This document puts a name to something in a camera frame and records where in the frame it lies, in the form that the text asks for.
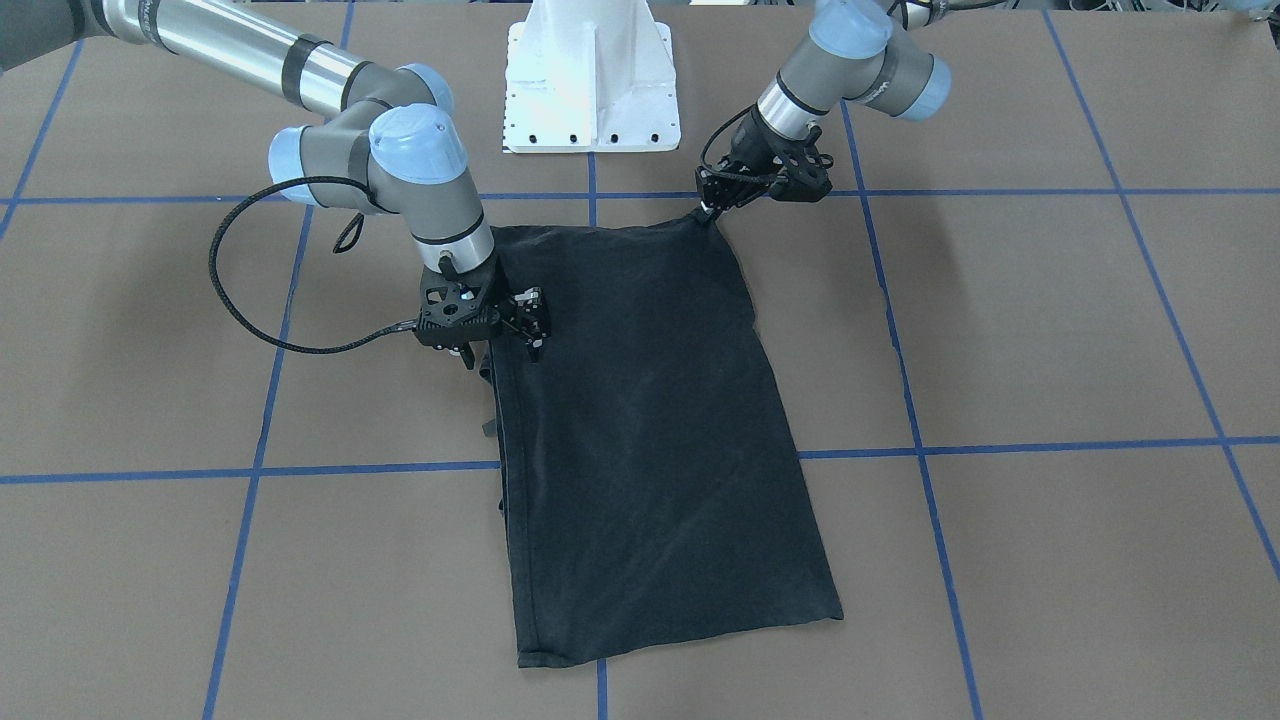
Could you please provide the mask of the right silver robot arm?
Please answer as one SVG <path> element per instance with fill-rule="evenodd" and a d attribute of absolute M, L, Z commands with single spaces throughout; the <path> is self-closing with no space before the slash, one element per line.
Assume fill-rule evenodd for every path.
<path fill-rule="evenodd" d="M 529 356 L 539 357 L 550 324 L 545 296 L 536 287 L 512 290 L 500 269 L 454 127 L 452 90 L 431 67 L 383 67 L 225 1 L 5 1 L 1 14 L 4 70 L 84 38 L 111 37 L 188 58 L 323 118 L 273 138 L 271 183 L 229 211 L 212 238 L 209 275 L 241 325 L 248 319 L 221 283 L 218 255 L 230 224 L 252 202 L 279 193 L 355 214 L 335 252 L 358 242 L 367 217 L 403 219 L 424 265 L 420 309 L 376 338 L 410 332 L 467 368 L 476 363 L 476 342 L 502 336 L 522 340 Z"/>

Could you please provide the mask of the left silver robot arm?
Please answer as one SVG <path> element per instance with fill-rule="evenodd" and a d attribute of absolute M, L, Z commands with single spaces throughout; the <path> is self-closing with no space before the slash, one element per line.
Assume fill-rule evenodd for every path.
<path fill-rule="evenodd" d="M 806 33 L 758 100 L 714 131 L 695 170 L 700 208 L 713 223 L 760 197 L 818 202 L 832 190 L 833 159 L 818 150 L 820 122 L 842 101 L 905 120 L 945 104 L 948 65 L 909 32 L 992 1 L 818 1 Z"/>

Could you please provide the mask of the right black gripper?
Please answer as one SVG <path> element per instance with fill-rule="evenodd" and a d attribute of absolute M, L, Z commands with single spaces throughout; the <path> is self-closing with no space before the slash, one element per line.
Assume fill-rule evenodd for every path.
<path fill-rule="evenodd" d="M 413 334 L 428 347 L 457 354 L 467 369 L 476 356 L 472 343 L 504 334 L 525 342 L 529 360 L 538 363 L 550 334 L 550 313 L 540 287 L 512 290 L 493 255 L 470 272 L 457 272 L 451 259 L 443 269 L 422 269 L 420 313 Z"/>

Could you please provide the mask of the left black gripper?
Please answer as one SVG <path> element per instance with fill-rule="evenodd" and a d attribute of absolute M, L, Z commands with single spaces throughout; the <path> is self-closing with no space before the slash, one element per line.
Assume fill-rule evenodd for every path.
<path fill-rule="evenodd" d="M 730 150 L 717 163 L 707 154 L 728 128 Z M 780 202 L 818 202 L 832 191 L 829 154 L 819 152 L 822 128 L 810 122 L 799 140 L 774 132 L 756 108 L 745 108 L 717 128 L 698 158 L 695 181 L 707 222 L 762 196 Z"/>

